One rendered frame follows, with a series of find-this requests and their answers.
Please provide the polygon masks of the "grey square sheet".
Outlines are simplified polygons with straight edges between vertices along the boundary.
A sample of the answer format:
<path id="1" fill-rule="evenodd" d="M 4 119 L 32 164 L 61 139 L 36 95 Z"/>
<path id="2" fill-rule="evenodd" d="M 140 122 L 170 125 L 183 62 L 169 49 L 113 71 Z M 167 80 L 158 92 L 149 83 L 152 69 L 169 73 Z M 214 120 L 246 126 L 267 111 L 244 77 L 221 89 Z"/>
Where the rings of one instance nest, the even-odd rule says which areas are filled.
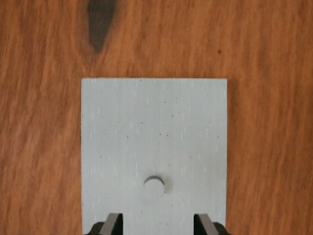
<path id="1" fill-rule="evenodd" d="M 83 235 L 110 212 L 123 235 L 226 228 L 227 129 L 227 79 L 82 78 Z"/>

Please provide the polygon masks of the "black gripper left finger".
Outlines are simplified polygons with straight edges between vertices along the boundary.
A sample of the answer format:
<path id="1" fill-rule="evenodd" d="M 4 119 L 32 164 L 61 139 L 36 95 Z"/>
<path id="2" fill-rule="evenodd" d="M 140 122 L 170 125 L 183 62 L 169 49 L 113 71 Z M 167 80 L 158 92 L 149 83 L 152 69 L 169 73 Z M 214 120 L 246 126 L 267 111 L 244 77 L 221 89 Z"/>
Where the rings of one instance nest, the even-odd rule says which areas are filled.
<path id="1" fill-rule="evenodd" d="M 106 221 L 95 223 L 89 233 L 84 235 L 123 235 L 123 214 L 110 213 Z"/>

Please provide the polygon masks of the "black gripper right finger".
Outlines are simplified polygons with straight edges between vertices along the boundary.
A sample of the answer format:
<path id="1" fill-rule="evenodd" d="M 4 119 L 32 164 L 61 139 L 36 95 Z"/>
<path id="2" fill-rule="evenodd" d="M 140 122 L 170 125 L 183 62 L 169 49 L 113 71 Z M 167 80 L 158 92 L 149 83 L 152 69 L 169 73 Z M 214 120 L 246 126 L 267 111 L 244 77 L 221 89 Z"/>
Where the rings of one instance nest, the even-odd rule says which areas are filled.
<path id="1" fill-rule="evenodd" d="M 227 232 L 223 224 L 219 222 L 212 222 L 207 213 L 195 213 L 194 235 L 232 235 L 232 234 L 229 234 Z"/>

